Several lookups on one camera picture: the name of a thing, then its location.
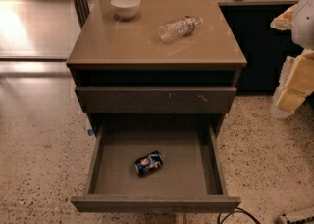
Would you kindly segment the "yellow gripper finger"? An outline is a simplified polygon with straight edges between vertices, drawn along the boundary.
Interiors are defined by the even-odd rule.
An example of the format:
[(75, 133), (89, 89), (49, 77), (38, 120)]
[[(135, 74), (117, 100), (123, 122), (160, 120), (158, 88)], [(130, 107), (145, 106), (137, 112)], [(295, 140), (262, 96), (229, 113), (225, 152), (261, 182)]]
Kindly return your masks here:
[(277, 118), (293, 114), (314, 92), (314, 51), (304, 50), (296, 58), (287, 56), (275, 89), (271, 113)]
[(295, 9), (296, 5), (287, 8), (271, 21), (270, 27), (277, 30), (291, 30), (292, 17)]

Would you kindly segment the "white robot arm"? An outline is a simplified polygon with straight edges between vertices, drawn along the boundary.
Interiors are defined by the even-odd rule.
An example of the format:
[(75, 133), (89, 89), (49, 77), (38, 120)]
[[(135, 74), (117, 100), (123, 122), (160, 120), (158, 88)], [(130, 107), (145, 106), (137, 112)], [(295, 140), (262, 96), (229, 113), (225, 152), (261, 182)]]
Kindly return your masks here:
[(286, 118), (314, 92), (314, 0), (299, 0), (274, 18), (270, 27), (289, 29), (292, 42), (303, 48), (297, 57), (287, 56), (272, 98), (273, 116)]

